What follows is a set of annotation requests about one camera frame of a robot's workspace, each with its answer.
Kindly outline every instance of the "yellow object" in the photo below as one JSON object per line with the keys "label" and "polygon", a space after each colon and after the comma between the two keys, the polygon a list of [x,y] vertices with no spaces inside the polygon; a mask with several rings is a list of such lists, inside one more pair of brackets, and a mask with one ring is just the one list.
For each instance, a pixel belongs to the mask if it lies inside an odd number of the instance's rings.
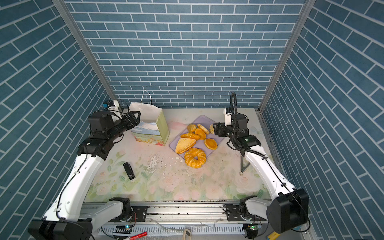
{"label": "yellow object", "polygon": [[196,140],[200,139],[200,135],[194,134],[193,132],[189,132],[189,133],[183,134],[180,137],[193,138],[193,139],[196,139]]}
{"label": "yellow object", "polygon": [[214,139],[207,138],[204,140],[204,144],[209,149],[212,149],[212,150],[217,149],[217,143]]}
{"label": "yellow object", "polygon": [[209,126],[209,131],[210,131],[212,134],[215,134],[215,129],[214,129],[214,125],[213,125],[213,124],[211,124],[211,125]]}
{"label": "yellow object", "polygon": [[207,135],[209,134],[208,129],[206,129],[203,125],[198,124],[197,127],[200,128],[201,130],[203,130],[205,134],[207,134]]}
{"label": "yellow object", "polygon": [[195,134],[200,135],[201,140],[205,140],[207,138],[205,132],[201,128],[196,129]]}
{"label": "yellow object", "polygon": [[195,145],[196,139],[193,138],[186,138],[182,137],[180,140],[177,142],[175,152],[176,153],[183,153],[189,150],[193,145]]}
{"label": "yellow object", "polygon": [[273,232],[271,233],[270,235],[268,235],[268,237],[266,237],[268,240],[275,240],[276,238],[278,238],[280,236],[280,234],[278,234],[277,232]]}
{"label": "yellow object", "polygon": [[207,160],[207,157],[203,150],[193,147],[185,153],[184,159],[189,167],[200,168]]}
{"label": "yellow object", "polygon": [[188,132],[194,132],[197,129],[197,127],[195,124],[189,124],[187,129],[188,129]]}

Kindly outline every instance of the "floral tablecloth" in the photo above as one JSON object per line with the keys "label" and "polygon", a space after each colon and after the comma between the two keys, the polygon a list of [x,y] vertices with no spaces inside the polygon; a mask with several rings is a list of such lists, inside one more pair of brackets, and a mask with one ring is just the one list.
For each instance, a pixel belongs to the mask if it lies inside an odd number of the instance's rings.
{"label": "floral tablecloth", "polygon": [[[254,109],[240,109],[250,119],[250,134],[257,136],[271,158]],[[240,153],[226,145],[226,139],[199,169],[188,167],[168,144],[199,115],[223,121],[222,109],[164,109],[170,136],[166,146],[135,141],[130,132],[110,151],[97,172],[85,202],[107,202],[112,197],[131,201],[240,199],[249,195],[268,199],[270,195],[256,170],[240,175]],[[123,163],[136,175],[129,180]]]}

